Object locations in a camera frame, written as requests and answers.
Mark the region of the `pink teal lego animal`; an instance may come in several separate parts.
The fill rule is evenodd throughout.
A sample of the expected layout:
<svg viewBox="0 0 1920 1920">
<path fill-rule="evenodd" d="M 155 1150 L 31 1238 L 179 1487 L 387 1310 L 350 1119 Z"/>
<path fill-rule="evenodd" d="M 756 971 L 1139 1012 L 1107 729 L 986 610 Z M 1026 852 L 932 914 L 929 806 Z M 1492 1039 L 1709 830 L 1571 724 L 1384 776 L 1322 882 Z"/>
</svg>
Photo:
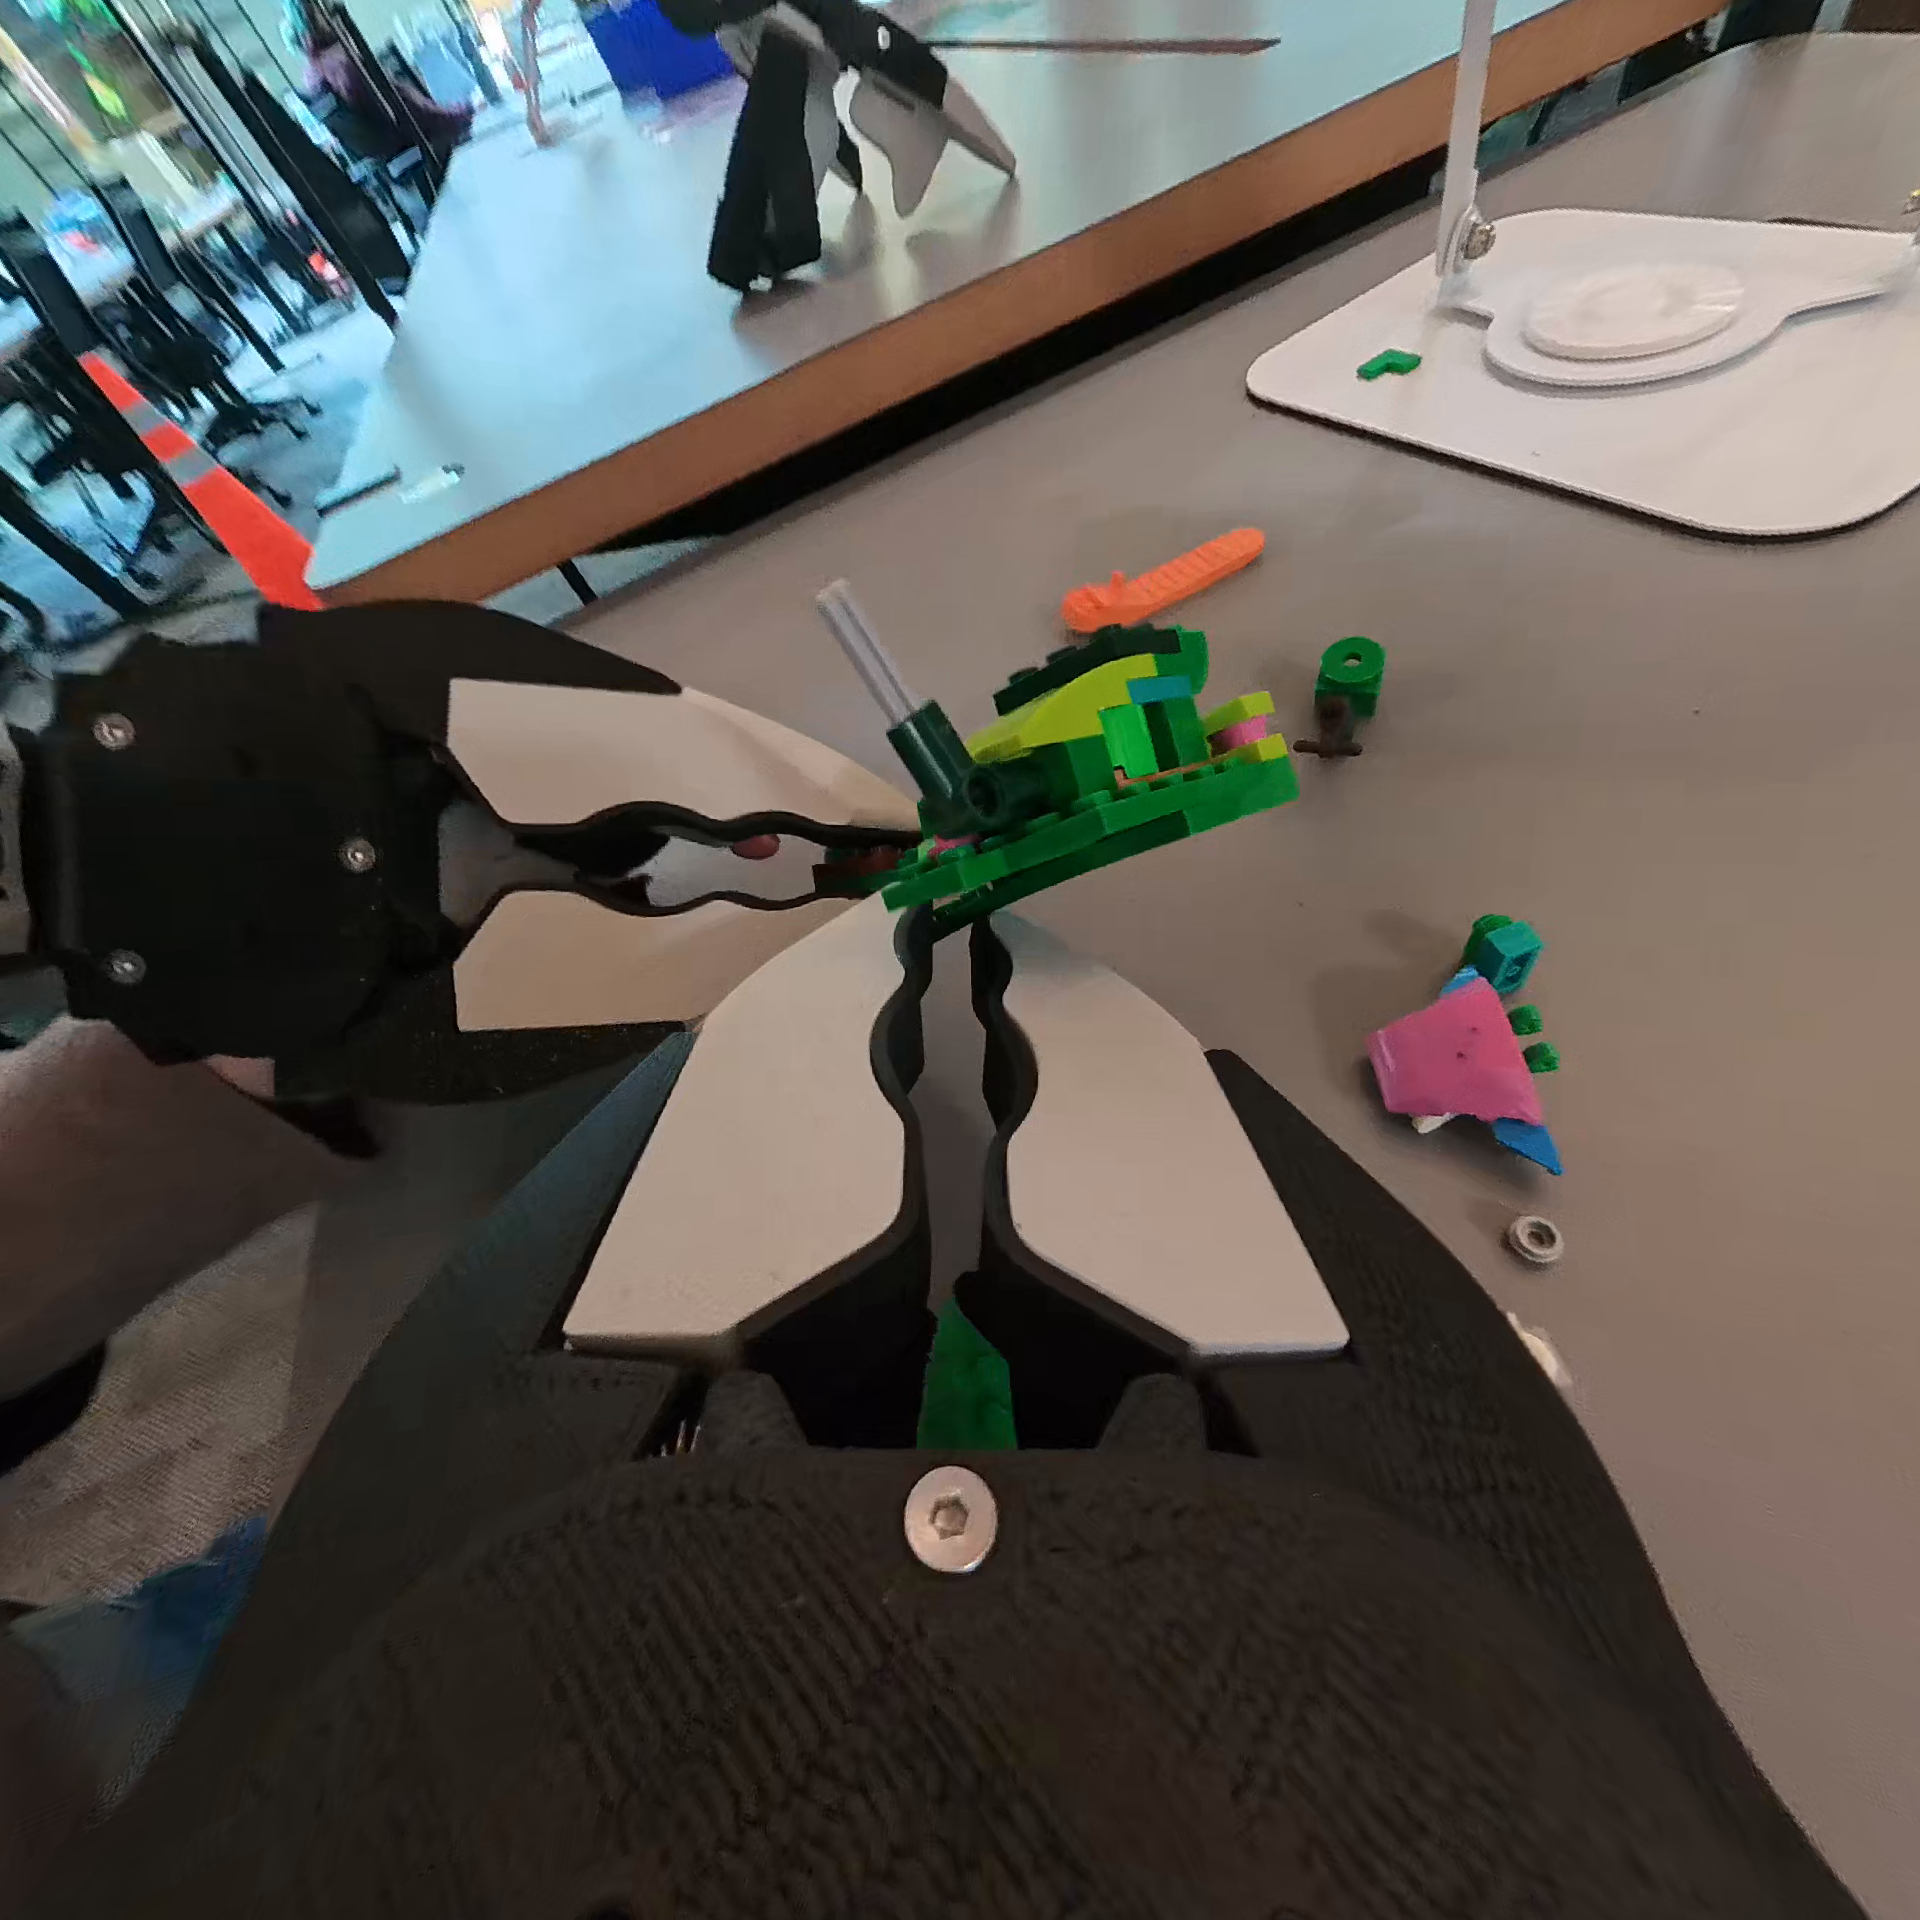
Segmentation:
<svg viewBox="0 0 1920 1920">
<path fill-rule="evenodd" d="M 1390 1020 L 1363 1043 L 1384 1112 L 1422 1136 L 1471 1119 L 1518 1162 L 1561 1177 L 1557 1141 L 1539 1085 L 1561 1051 L 1526 990 L 1543 940 L 1520 918 L 1474 918 L 1454 971 L 1422 1009 Z"/>
</svg>

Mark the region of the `green lego brick build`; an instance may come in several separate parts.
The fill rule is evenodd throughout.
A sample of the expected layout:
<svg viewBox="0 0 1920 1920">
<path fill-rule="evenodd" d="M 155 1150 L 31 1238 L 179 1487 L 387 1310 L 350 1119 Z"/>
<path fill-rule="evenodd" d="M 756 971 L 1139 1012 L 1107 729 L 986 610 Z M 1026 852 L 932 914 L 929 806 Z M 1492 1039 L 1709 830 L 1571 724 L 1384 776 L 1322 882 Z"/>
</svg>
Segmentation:
<svg viewBox="0 0 1920 1920">
<path fill-rule="evenodd" d="M 831 854 L 826 895 L 929 908 L 954 932 L 1072 878 L 1294 804 L 1269 693 L 1205 712 L 1209 644 L 1181 626 L 1111 626 L 1012 674 L 996 719 L 962 737 L 906 690 L 845 581 L 816 610 L 875 698 L 920 791 L 922 835 L 883 863 Z"/>
</svg>

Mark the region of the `person's leg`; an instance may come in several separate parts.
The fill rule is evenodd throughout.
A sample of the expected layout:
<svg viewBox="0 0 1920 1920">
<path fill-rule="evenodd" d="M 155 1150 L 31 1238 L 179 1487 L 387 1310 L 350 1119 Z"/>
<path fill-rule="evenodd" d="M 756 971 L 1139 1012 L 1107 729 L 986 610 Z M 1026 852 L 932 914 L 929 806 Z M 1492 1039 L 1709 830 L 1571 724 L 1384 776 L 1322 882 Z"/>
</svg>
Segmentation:
<svg viewBox="0 0 1920 1920">
<path fill-rule="evenodd" d="M 114 1808 L 177 1729 L 254 1583 L 271 1535 L 257 1511 L 192 1560 L 114 1595 L 26 1612 L 5 1650 L 46 1685 L 52 1721 L 73 1737 L 99 1809 Z"/>
</svg>

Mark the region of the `blue storage bin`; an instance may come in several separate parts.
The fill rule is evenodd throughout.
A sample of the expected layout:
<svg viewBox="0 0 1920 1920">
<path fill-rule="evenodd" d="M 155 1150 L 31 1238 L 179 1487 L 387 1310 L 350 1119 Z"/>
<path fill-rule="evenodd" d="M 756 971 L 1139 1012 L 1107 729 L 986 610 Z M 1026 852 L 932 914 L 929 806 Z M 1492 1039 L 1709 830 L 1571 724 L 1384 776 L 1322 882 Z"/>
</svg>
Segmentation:
<svg viewBox="0 0 1920 1920">
<path fill-rule="evenodd" d="M 582 29 L 621 99 L 677 102 L 736 76 L 716 38 L 687 38 L 656 3 L 582 3 Z"/>
</svg>

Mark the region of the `white stand wooden board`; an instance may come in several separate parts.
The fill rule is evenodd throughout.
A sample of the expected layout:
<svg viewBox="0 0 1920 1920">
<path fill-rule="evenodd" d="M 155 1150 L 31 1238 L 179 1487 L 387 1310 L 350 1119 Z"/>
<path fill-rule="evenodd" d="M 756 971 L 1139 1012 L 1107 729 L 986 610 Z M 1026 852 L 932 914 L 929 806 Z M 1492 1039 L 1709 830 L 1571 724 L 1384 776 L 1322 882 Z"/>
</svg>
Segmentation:
<svg viewBox="0 0 1920 1920">
<path fill-rule="evenodd" d="M 1915 234 L 1556 207 L 1489 219 L 1495 5 L 1465 5 L 1432 262 L 1265 349 L 1247 395 L 1691 533 L 1803 540 L 1917 490 Z M 1374 383 L 1383 349 L 1423 359 Z"/>
</svg>

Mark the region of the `orange traffic cone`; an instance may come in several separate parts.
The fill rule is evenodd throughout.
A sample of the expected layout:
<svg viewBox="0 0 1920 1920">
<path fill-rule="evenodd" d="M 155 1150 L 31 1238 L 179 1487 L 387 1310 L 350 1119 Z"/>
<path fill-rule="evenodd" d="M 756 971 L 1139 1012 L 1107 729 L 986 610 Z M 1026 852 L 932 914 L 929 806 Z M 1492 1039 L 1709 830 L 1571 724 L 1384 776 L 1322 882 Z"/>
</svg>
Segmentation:
<svg viewBox="0 0 1920 1920">
<path fill-rule="evenodd" d="M 163 480 L 179 491 L 211 539 L 243 569 L 254 592 L 277 608 L 322 611 L 322 600 L 305 578 L 314 558 L 312 542 L 177 421 L 162 413 L 106 350 L 88 349 L 77 364 L 155 457 Z"/>
</svg>

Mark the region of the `grey table wooden edge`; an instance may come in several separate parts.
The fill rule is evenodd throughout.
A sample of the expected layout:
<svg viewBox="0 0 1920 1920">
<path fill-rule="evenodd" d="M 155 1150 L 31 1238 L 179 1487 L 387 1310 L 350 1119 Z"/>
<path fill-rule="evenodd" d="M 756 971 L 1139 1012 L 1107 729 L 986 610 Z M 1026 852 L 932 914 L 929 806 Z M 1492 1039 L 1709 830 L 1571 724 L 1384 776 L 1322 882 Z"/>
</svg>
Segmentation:
<svg viewBox="0 0 1920 1920">
<path fill-rule="evenodd" d="M 754 488 L 1299 219 L 1362 224 L 1446 144 L 1464 5 L 919 5 L 926 39 L 1250 38 L 1250 57 L 940 53 L 1012 147 L 950 145 L 897 215 L 887 159 L 822 189 L 822 259 L 707 275 L 742 99 L 602 108 L 454 158 L 314 535 L 333 602 L 481 600 L 719 517 Z"/>
</svg>

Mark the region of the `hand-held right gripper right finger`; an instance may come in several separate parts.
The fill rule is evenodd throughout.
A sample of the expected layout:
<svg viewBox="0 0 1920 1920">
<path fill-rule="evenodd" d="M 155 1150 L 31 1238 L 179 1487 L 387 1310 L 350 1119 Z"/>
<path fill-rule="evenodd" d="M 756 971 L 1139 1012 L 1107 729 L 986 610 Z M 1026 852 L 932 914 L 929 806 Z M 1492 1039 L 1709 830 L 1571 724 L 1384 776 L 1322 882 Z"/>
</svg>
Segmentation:
<svg viewBox="0 0 1920 1920">
<path fill-rule="evenodd" d="M 1340 1355 L 1344 1314 L 1194 1034 L 1017 914 L 973 934 L 1004 1068 L 987 1224 L 1012 1270 L 1174 1361 Z"/>
</svg>

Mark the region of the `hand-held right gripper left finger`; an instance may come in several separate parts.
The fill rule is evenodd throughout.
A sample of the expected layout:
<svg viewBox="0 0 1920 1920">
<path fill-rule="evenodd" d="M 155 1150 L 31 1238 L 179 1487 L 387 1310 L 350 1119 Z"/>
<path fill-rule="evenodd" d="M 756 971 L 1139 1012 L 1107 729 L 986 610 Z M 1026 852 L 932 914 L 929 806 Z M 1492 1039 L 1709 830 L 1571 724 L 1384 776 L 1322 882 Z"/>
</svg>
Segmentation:
<svg viewBox="0 0 1920 1920">
<path fill-rule="evenodd" d="M 703 1020 L 564 1323 L 584 1355 L 736 1357 L 913 1216 L 929 914 L 862 901 Z"/>
</svg>

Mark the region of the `green lego plate assembly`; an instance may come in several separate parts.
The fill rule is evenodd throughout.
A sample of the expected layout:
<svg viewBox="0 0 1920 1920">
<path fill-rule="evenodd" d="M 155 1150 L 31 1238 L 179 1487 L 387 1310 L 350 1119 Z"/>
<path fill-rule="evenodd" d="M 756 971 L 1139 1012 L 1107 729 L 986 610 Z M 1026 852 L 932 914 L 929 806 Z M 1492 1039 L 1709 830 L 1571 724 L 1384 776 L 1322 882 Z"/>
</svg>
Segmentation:
<svg viewBox="0 0 1920 1920">
<path fill-rule="evenodd" d="M 932 1324 L 917 1424 L 922 1451 L 1017 1451 L 1012 1374 L 950 1297 Z"/>
</svg>

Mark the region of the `person's left forearm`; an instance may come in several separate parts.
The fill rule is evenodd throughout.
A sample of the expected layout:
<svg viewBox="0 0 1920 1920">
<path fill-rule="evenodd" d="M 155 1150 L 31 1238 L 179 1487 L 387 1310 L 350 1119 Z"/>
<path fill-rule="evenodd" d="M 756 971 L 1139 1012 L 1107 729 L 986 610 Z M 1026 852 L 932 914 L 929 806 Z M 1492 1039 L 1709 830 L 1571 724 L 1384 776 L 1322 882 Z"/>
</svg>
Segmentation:
<svg viewBox="0 0 1920 1920">
<path fill-rule="evenodd" d="M 3 1068 L 5 1421 L 84 1398 L 160 1294 L 381 1157 L 361 1103 L 284 1096 L 266 1058 L 148 1058 L 57 1015 Z"/>
</svg>

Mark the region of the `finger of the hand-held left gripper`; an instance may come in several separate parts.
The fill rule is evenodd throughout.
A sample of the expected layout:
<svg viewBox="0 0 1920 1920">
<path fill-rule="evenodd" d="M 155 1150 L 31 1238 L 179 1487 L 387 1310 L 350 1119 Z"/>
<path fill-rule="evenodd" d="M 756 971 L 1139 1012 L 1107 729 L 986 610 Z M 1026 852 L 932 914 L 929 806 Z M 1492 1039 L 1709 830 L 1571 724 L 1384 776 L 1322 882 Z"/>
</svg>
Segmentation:
<svg viewBox="0 0 1920 1920">
<path fill-rule="evenodd" d="M 569 890 L 513 890 L 452 963 L 452 1023 L 464 1037 L 686 1024 L 811 937 L 851 923 L 888 946 L 892 920 L 876 893 L 789 908 L 710 897 L 639 914 Z"/>
<path fill-rule="evenodd" d="M 454 678 L 445 747 L 472 809 L 526 844 L 604 824 L 710 848 L 756 835 L 909 848 L 922 835 L 897 784 L 693 687 Z"/>
</svg>

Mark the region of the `orange brick separator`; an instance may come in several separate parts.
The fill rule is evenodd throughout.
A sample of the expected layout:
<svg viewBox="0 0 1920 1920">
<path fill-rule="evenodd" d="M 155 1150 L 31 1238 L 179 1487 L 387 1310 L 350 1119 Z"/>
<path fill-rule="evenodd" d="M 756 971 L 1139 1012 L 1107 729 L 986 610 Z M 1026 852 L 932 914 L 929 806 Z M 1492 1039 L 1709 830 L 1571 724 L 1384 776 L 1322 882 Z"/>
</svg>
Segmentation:
<svg viewBox="0 0 1920 1920">
<path fill-rule="evenodd" d="M 1255 526 L 1240 526 L 1144 572 L 1116 570 L 1107 581 L 1069 589 L 1060 604 L 1060 618 L 1076 637 L 1092 637 L 1106 627 L 1156 624 L 1252 569 L 1262 552 L 1265 533 Z"/>
</svg>

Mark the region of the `long dark strip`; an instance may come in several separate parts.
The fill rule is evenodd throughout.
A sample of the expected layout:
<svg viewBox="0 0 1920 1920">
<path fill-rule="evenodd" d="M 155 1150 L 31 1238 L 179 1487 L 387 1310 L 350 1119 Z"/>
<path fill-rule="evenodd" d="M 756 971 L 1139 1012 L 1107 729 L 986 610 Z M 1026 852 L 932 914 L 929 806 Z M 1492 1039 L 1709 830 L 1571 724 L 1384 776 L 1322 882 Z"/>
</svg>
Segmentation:
<svg viewBox="0 0 1920 1920">
<path fill-rule="evenodd" d="M 1177 56 L 1177 57 L 1250 57 L 1284 42 L 1280 34 L 1250 38 L 954 38 L 929 39 L 937 53 L 1072 53 L 1072 56 Z"/>
</svg>

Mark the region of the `spare black grey gripper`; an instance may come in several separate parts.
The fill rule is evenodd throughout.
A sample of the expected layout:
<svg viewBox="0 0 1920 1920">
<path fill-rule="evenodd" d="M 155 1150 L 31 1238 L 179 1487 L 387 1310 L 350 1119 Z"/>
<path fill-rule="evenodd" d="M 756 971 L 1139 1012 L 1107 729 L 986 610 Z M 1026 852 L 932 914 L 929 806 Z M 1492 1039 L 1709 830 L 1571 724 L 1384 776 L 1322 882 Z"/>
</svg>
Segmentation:
<svg viewBox="0 0 1920 1920">
<path fill-rule="evenodd" d="M 751 295 L 822 259 L 819 192 L 862 192 L 865 142 L 887 158 L 897 215 L 913 212 L 959 145 L 1011 177 L 1012 147 L 940 53 L 859 3 L 659 5 L 686 38 L 714 38 L 747 93 L 733 122 L 707 270 Z"/>
</svg>

